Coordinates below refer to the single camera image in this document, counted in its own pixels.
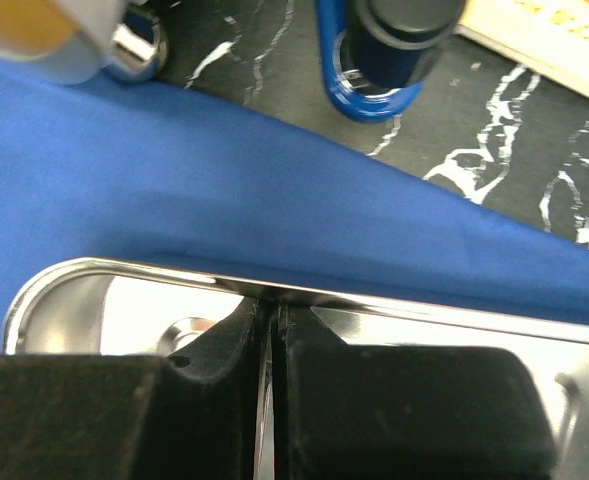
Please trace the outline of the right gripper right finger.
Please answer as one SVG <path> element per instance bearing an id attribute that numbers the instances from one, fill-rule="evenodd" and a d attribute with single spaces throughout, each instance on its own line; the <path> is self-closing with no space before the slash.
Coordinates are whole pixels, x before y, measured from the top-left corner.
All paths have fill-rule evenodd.
<path id="1" fill-rule="evenodd" d="M 548 479 L 558 460 L 528 369 L 500 348 L 350 345 L 283 307 L 273 392 L 279 479 Z"/>

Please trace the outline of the blue surgical cloth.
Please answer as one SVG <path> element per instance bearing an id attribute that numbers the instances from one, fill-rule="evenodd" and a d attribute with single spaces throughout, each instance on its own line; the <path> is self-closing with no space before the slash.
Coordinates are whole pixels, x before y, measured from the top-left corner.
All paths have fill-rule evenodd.
<path id="1" fill-rule="evenodd" d="M 579 246 L 223 100 L 0 64 L 0 333 L 79 257 L 589 325 Z"/>

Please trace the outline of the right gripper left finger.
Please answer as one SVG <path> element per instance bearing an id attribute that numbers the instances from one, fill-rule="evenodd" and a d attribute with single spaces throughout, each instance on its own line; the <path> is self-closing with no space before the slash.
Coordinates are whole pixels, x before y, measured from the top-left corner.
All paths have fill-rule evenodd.
<path id="1" fill-rule="evenodd" d="M 265 306 L 167 357 L 0 355 L 0 479 L 250 479 Z"/>

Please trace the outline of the steel instrument tray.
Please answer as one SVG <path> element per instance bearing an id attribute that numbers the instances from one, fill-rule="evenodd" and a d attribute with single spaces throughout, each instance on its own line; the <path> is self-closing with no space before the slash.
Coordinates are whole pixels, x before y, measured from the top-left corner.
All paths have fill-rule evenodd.
<path id="1" fill-rule="evenodd" d="M 589 479 L 589 325 L 385 299 L 105 258 L 55 264 L 6 314 L 6 354 L 167 355 L 243 300 L 301 305 L 361 345 L 498 347 L 529 369 L 559 448 L 558 479 Z"/>

